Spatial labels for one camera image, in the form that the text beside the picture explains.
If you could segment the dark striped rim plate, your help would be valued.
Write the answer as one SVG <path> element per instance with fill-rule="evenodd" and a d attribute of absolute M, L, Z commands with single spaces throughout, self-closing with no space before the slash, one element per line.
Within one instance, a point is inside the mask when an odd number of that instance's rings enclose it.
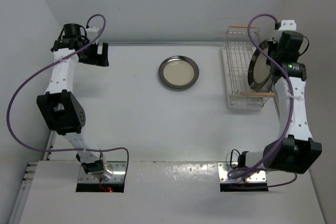
<path fill-rule="evenodd" d="M 270 92 L 272 88 L 272 77 L 270 65 L 267 58 L 255 49 L 248 67 L 248 84 L 256 92 Z"/>

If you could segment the grey rimmed beige plate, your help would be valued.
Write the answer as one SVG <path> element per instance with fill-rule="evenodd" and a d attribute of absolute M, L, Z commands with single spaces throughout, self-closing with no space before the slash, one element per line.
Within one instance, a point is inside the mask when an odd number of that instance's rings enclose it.
<path fill-rule="evenodd" d="M 197 63 L 186 56 L 170 56 L 158 68 L 161 82 L 172 90 L 186 90 L 198 80 L 200 69 Z"/>

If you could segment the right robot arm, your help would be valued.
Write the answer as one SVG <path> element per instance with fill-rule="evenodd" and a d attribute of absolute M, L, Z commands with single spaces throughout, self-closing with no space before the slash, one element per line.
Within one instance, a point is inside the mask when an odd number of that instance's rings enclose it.
<path fill-rule="evenodd" d="M 299 49 L 306 37 L 284 30 L 277 42 L 269 41 L 265 64 L 275 90 L 275 106 L 279 119 L 278 139 L 262 152 L 244 151 L 239 155 L 238 168 L 278 170 L 304 174 L 322 153 L 315 142 L 306 114 L 305 88 L 307 71 L 298 62 Z"/>

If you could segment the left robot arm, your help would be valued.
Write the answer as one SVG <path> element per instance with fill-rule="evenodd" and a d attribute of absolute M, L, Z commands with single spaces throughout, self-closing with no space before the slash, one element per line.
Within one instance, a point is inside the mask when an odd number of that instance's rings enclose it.
<path fill-rule="evenodd" d="M 77 150 L 76 158 L 86 174 L 108 181 L 113 176 L 103 153 L 88 140 L 83 107 L 73 94 L 73 79 L 77 63 L 107 67 L 108 44 L 98 53 L 99 27 L 65 24 L 51 49 L 55 65 L 45 94 L 37 97 L 37 105 L 48 126 L 63 136 Z"/>

